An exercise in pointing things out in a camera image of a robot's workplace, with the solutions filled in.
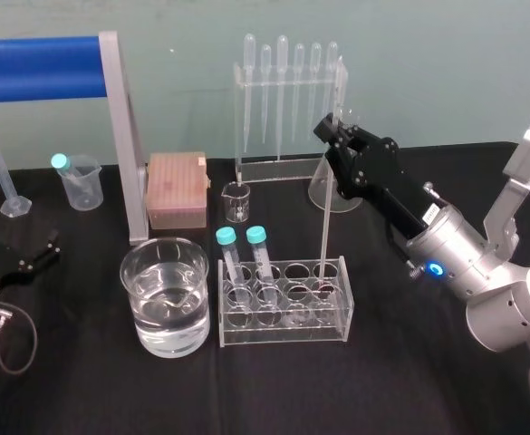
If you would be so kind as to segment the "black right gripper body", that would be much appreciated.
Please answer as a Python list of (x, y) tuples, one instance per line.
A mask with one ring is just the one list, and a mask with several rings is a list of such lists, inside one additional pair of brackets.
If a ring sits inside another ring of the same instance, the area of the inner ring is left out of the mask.
[(432, 205), (443, 202), (431, 196), (405, 173), (391, 151), (364, 151), (361, 172), (365, 183), (362, 197), (367, 199), (406, 238), (412, 239), (428, 227), (423, 217)]

